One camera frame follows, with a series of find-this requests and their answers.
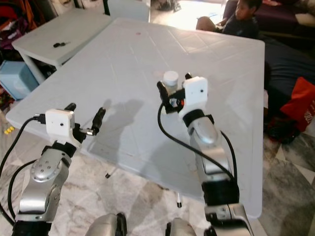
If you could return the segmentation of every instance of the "dark couch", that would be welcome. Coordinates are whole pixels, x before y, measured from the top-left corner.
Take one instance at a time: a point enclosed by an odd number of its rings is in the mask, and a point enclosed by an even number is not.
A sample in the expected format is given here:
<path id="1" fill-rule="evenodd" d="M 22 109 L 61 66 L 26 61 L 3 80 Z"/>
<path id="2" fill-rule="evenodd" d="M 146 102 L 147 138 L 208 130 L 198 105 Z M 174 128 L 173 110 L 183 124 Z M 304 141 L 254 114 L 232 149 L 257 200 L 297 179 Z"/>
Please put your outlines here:
<path id="1" fill-rule="evenodd" d="M 299 7 L 296 7 L 292 0 L 291 4 L 280 6 L 268 6 L 262 4 L 255 13 L 259 29 L 264 32 L 273 32 L 276 34 L 286 34 L 287 36 L 298 36 L 315 39 L 315 28 L 300 25 L 295 14 L 306 13 Z M 237 1 L 229 0 L 226 3 L 223 18 L 229 18 L 236 9 Z"/>

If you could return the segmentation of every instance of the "white plastic table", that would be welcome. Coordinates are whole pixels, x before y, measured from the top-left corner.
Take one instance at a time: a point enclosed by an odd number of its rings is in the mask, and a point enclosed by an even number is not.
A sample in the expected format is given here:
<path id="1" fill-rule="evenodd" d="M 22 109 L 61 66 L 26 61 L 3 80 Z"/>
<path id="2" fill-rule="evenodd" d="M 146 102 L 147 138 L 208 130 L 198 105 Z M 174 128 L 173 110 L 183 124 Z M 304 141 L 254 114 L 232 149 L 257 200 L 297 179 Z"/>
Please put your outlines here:
<path id="1" fill-rule="evenodd" d="M 19 51 L 41 84 L 45 77 L 32 58 L 53 65 L 58 70 L 110 22 L 109 16 L 75 8 L 15 40 L 12 46 Z M 53 47 L 55 43 L 62 42 L 66 45 Z"/>
<path id="2" fill-rule="evenodd" d="M 35 113 L 75 102 L 76 122 L 90 127 L 99 107 L 107 113 L 101 131 L 83 142 L 82 152 L 200 199 L 192 152 L 159 130 L 156 83 L 165 71 L 190 72 L 209 80 L 207 112 L 230 138 L 236 153 L 240 201 L 250 218 L 262 208 L 264 43 L 218 33 L 117 19 L 60 70 L 7 114 L 15 127 Z M 189 142 L 177 114 L 162 123 Z M 45 126 L 27 131 L 47 139 Z M 223 143 L 226 152 L 229 149 Z"/>

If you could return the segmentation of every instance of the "blue container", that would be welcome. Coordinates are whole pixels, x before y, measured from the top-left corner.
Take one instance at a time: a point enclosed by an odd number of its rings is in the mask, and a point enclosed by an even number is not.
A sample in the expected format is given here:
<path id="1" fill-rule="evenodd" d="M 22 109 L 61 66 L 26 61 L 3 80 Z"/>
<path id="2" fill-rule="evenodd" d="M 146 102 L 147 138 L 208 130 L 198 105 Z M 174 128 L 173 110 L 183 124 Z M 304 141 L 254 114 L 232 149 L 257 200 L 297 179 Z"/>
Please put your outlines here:
<path id="1" fill-rule="evenodd" d="M 38 86 L 25 62 L 7 60 L 0 67 L 0 84 L 15 100 L 25 98 Z"/>

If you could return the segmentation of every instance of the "person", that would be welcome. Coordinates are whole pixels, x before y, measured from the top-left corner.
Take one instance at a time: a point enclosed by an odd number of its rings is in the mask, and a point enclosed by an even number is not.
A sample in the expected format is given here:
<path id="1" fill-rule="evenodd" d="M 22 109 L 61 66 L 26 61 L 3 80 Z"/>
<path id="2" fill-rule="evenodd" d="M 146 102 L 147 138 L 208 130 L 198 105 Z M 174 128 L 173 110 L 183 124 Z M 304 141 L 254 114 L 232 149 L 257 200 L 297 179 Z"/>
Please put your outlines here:
<path id="1" fill-rule="evenodd" d="M 254 13 L 259 9 L 262 0 L 238 0 L 235 13 L 229 18 L 223 19 L 217 26 L 203 16 L 198 19 L 196 30 L 220 32 L 239 37 L 254 38 L 258 37 L 259 28 Z"/>

